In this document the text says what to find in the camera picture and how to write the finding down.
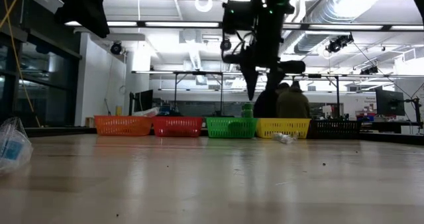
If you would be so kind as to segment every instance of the yellow basket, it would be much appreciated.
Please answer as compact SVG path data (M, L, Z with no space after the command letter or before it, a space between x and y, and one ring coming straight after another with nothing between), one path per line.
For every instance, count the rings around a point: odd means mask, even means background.
M259 119L257 132L260 138L270 139L274 133L285 135L299 134L299 139L306 139L311 119Z

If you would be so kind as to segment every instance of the yellow cable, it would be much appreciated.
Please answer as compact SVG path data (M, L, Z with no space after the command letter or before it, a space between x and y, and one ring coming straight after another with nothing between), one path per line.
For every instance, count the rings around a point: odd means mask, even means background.
M8 6L7 6L7 0L4 0L4 1L5 1L5 8L6 8L6 11L7 11L5 19L7 19L7 23L9 24L9 32L11 33L12 47L13 47L13 53L15 55L16 67L18 68L19 76L21 77L22 86L24 88L24 92L25 92L26 98L28 100L31 112L35 114L35 120L37 121L38 128L41 128L40 121L38 120L37 114L34 112L34 107L32 106L31 100L29 99L27 88L25 87L24 78L23 78L22 70L21 70L21 63L19 62L18 53L17 53L17 49L16 49L16 45L15 45L15 39L13 38L13 31L12 31L11 19L10 19L9 14L13 9L14 3L12 3L11 8L9 9Z
M5 17L1 20L0 28L1 28L4 24L5 24L6 19L9 19L9 15L10 15L10 13L12 12L13 7L15 7L16 2L17 2L17 1L18 1L18 0L13 0L13 2L12 2L12 4L11 4L10 9L7 9L7 2L6 2L6 0L5 0L6 15L5 15Z

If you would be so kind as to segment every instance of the computer monitor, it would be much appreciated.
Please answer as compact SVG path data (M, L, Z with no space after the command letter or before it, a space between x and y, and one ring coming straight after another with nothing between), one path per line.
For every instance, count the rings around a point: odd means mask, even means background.
M376 99L379 115L405 115L402 92L376 90Z
M134 112L146 111L152 108L153 90L134 94Z

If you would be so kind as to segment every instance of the dark jacket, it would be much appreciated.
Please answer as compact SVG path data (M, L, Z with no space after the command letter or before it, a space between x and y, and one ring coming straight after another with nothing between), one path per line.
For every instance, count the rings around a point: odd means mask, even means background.
M280 94L276 107L278 118L310 118L309 101L298 87Z
M278 94L274 89L266 89L263 91L253 108L253 117L255 118L276 118L276 103Z

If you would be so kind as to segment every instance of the orange basket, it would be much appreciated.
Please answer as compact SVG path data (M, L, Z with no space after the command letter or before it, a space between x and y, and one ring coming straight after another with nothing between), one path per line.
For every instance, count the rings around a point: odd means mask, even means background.
M154 134L157 137L198 137L202 117L153 117Z
M98 135L143 136L150 134L152 118L133 116L94 116Z

